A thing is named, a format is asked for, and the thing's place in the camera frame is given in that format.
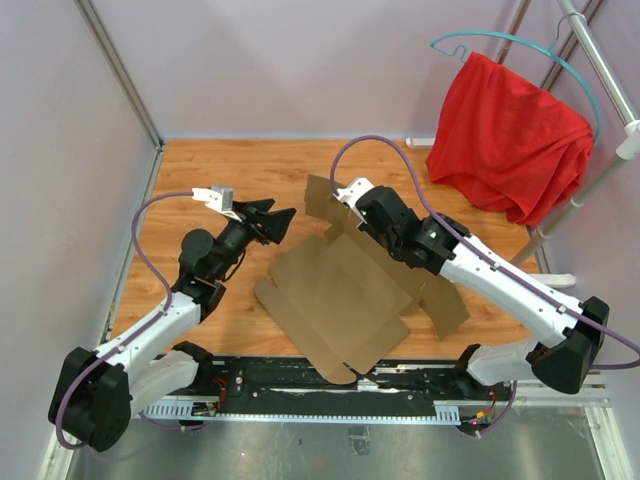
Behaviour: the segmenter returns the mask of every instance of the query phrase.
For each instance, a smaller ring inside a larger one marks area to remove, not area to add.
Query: red wire
[[[220,408],[222,408],[222,404],[224,403],[225,399],[227,398],[227,382],[225,382],[224,379],[219,377],[216,378],[214,381],[220,387],[220,395],[218,398],[218,411],[219,411]]]

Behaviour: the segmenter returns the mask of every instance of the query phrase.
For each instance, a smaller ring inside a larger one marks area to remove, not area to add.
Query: flattened cardboard box
[[[468,317],[446,279],[396,262],[331,194],[329,180],[309,175],[307,215],[331,223],[274,262],[256,281],[260,303],[328,381],[355,381],[407,334],[400,314],[419,306],[440,338]]]

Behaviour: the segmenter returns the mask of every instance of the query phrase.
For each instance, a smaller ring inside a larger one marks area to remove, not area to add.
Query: metal floor
[[[136,451],[120,462],[105,461],[107,456],[113,459]],[[160,431],[136,420],[101,457],[81,450],[67,478],[604,478],[581,408],[516,409],[483,440],[463,436],[449,426],[216,422],[199,433],[185,434]]]

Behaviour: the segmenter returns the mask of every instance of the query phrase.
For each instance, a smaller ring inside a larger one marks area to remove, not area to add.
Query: red cloth
[[[476,207],[537,227],[579,187],[591,126],[549,92],[472,53],[445,98],[427,158],[431,181]]]

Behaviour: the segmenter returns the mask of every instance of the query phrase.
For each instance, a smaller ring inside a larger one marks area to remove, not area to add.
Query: white bracket
[[[225,217],[242,222],[242,218],[233,211],[233,188],[214,185],[211,188],[192,188],[193,199],[204,202],[204,206]]]
[[[424,137],[424,138],[407,137],[405,139],[405,143],[407,144],[407,147],[412,149],[431,148],[433,147],[435,140],[436,139],[434,137]]]

